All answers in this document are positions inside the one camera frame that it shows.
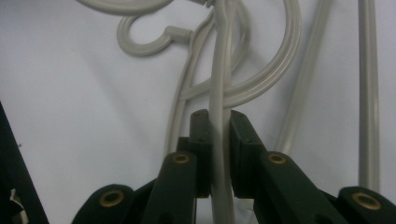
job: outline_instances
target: tube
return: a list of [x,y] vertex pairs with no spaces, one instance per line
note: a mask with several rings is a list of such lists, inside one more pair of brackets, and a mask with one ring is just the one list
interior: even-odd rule
[[276,143],[276,151],[289,154],[297,133],[306,97],[314,75],[318,51],[326,27],[331,9],[332,0],[321,0],[314,18],[311,34],[309,35],[307,49],[305,50],[303,63],[299,71],[297,82],[291,96],[289,109],[282,125],[280,135]]
[[136,0],[136,1],[111,1],[111,0],[77,0],[82,5],[92,9],[120,16],[139,16],[157,11],[166,7],[173,0]]
[[[301,31],[301,14],[297,1],[284,0],[286,29],[282,44],[274,57],[256,76],[226,89],[224,107],[235,107],[268,91],[286,73],[297,50]],[[197,85],[182,92],[181,99],[190,99],[208,90],[207,84]]]
[[375,1],[359,1],[359,185],[379,192],[379,106]]
[[212,214],[216,224],[235,223],[230,178],[230,109],[223,109],[224,89],[231,86],[233,21],[237,2],[217,0],[214,6],[216,44],[212,63],[209,120],[212,124]]
[[[238,3],[239,4],[237,8],[237,13],[238,20],[241,26],[239,37],[240,41],[238,42],[238,45],[233,52],[232,70],[234,70],[245,58],[251,37],[250,19],[248,11],[242,2]],[[191,86],[192,75],[198,61],[198,56],[202,51],[203,44],[205,43],[209,33],[213,30],[214,24],[215,22],[213,13],[210,13],[207,19],[199,25],[199,27],[194,31],[192,35],[189,49],[189,57],[184,66],[179,83],[177,84],[177,91],[172,104],[171,115],[168,121],[165,138],[165,155],[176,151],[180,124],[184,114],[184,108],[187,103],[187,100],[179,99],[180,94],[183,90],[186,90]]]
[[[240,1],[237,9],[239,22],[241,25],[241,30],[243,33],[240,36],[240,44],[236,47],[233,55],[232,70],[234,70],[237,65],[242,61],[246,53],[248,52],[248,45],[251,38],[250,30],[250,19],[248,15],[248,10],[245,5]],[[210,78],[201,82],[193,87],[189,87],[180,94],[180,100],[190,100],[206,91],[210,90]]]
[[137,44],[129,37],[132,24],[139,16],[123,17],[117,29],[117,41],[124,53],[131,56],[149,56],[155,54],[170,45],[173,41],[188,44],[192,31],[175,26],[167,26],[163,34],[156,40],[147,44]]

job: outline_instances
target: gray tube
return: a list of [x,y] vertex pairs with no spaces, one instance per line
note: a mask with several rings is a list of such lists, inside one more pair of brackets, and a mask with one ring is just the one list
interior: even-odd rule
[[111,1],[111,0],[77,0],[92,9],[120,16],[139,16],[155,12],[166,7],[173,0],[136,0],[136,1]]
[[213,54],[209,96],[212,124],[212,215],[215,224],[234,224],[233,190],[230,178],[229,123],[231,110],[223,109],[224,90],[231,86],[233,22],[237,2],[216,0],[214,5],[216,43]]
[[329,18],[331,4],[331,0],[322,0],[319,2],[314,24],[308,39],[307,49],[305,50],[303,64],[297,77],[285,121],[277,139],[276,151],[288,154],[293,146],[294,136],[300,124],[306,96],[309,91],[312,76],[314,75],[318,50],[320,48],[327,19]]
[[379,109],[375,1],[359,1],[359,185],[379,192]]

